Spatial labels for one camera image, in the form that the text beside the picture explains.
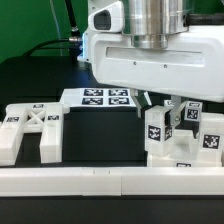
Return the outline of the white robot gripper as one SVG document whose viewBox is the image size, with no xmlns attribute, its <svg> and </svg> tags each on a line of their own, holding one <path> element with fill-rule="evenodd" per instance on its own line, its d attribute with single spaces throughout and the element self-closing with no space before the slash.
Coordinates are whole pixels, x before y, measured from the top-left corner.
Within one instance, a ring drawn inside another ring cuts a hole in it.
<svg viewBox="0 0 224 224">
<path fill-rule="evenodd" d="M 186 106 L 180 96 L 224 102 L 224 13 L 195 14 L 189 0 L 97 0 L 97 6 L 88 15 L 93 74 L 100 83 L 133 88 L 139 118 L 152 105 L 148 91 L 176 95 L 173 128 Z"/>
</svg>

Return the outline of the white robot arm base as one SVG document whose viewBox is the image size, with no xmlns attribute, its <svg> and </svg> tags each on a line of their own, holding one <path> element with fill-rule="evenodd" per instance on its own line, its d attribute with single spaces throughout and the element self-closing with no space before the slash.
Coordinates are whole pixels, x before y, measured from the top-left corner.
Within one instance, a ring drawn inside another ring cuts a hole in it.
<svg viewBox="0 0 224 224">
<path fill-rule="evenodd" d="M 88 6 L 88 15 L 92 14 L 98 9 L 97 0 L 87 0 Z M 90 69 L 91 60 L 89 59 L 89 40 L 93 36 L 92 31 L 89 27 L 85 29 L 85 32 L 82 34 L 82 53 L 77 57 L 78 64 L 81 68 Z"/>
</svg>

